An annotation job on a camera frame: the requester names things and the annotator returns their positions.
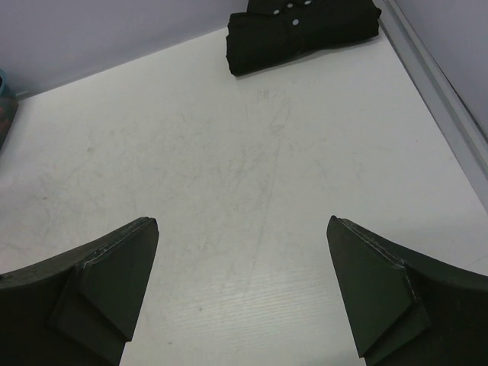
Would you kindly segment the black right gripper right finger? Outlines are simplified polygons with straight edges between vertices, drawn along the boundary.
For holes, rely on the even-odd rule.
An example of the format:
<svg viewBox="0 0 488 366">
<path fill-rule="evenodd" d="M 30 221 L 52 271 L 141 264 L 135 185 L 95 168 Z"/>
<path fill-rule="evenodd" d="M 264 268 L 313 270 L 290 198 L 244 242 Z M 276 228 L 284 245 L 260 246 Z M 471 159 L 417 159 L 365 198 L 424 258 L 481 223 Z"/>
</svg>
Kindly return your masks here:
<svg viewBox="0 0 488 366">
<path fill-rule="evenodd" d="M 485 365 L 487 278 L 333 216 L 327 240 L 368 365 Z"/>
</svg>

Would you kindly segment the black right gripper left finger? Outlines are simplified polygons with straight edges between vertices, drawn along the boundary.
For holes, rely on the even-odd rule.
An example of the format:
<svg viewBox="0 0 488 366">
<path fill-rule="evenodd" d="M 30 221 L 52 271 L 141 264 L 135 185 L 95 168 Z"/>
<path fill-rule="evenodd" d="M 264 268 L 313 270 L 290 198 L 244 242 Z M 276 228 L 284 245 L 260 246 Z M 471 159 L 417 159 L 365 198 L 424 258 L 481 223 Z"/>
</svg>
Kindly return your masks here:
<svg viewBox="0 0 488 366">
<path fill-rule="evenodd" d="M 118 365 L 159 240 L 155 219 L 1 276 L 3 365 Z"/>
</svg>

